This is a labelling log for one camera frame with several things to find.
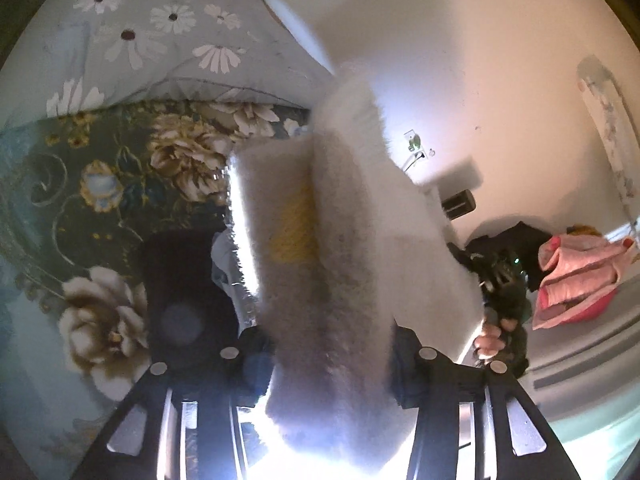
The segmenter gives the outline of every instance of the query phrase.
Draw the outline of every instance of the beige wall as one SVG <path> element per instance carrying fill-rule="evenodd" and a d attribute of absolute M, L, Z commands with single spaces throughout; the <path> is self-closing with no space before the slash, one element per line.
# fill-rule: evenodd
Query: beige wall
<path fill-rule="evenodd" d="M 455 222 L 463 238 L 513 216 L 605 232 L 625 222 L 576 88 L 578 63 L 594 54 L 640 117 L 640 53 L 603 0 L 281 1 L 334 66 L 356 57 L 369 65 L 394 160 L 409 155 L 410 129 L 435 150 L 414 180 L 462 167 L 449 192 L 478 178 L 478 209 Z"/>

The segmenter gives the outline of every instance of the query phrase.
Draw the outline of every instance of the silver screw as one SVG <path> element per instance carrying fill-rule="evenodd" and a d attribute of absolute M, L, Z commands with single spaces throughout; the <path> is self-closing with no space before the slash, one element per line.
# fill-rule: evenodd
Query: silver screw
<path fill-rule="evenodd" d="M 231 361 L 231 359 L 235 359 L 239 355 L 240 351 L 235 346 L 228 346 L 220 351 L 220 357 L 228 359 L 229 361 Z"/>
<path fill-rule="evenodd" d="M 508 370 L 507 365 L 502 361 L 491 361 L 491 364 L 489 364 L 489 368 L 491 368 L 491 370 L 493 370 L 497 374 L 503 374 Z"/>
<path fill-rule="evenodd" d="M 151 365 L 151 367 L 149 368 L 149 371 L 153 374 L 153 375 L 162 375 L 166 372 L 167 370 L 167 366 L 166 363 L 163 363 L 162 361 L 158 361 L 157 363 L 153 363 Z"/>
<path fill-rule="evenodd" d="M 430 346 L 423 346 L 422 348 L 420 348 L 418 355 L 425 361 L 433 361 L 436 357 L 438 357 L 438 352 L 435 348 L 431 348 Z"/>

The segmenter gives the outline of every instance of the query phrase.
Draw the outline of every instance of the human hand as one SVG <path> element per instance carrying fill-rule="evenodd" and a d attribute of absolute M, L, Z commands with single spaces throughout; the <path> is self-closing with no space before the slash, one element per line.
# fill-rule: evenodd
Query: human hand
<path fill-rule="evenodd" d="M 502 319 L 499 327 L 487 323 L 485 319 L 480 335 L 474 339 L 476 355 L 482 360 L 495 357 L 500 350 L 504 350 L 504 341 L 500 339 L 502 330 L 513 332 L 517 326 L 516 319 Z"/>

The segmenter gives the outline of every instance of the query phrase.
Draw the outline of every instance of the fuzzy white cloth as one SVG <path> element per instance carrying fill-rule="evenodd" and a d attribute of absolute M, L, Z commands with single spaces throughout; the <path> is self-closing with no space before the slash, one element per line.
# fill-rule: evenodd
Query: fuzzy white cloth
<path fill-rule="evenodd" d="M 232 158 L 234 237 L 276 341 L 267 415 L 295 449 L 372 471 L 415 425 L 389 393 L 394 320 L 456 360 L 481 295 L 437 197 L 388 158 L 364 76 L 338 80 L 310 129 Z"/>

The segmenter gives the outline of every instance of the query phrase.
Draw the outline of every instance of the pink cloth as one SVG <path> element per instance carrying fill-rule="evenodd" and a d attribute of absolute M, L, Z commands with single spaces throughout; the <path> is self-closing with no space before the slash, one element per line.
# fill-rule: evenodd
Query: pink cloth
<path fill-rule="evenodd" d="M 599 316 L 637 254 L 632 238 L 614 243 L 589 235 L 551 238 L 538 251 L 540 268 L 552 272 L 540 284 L 533 329 Z"/>

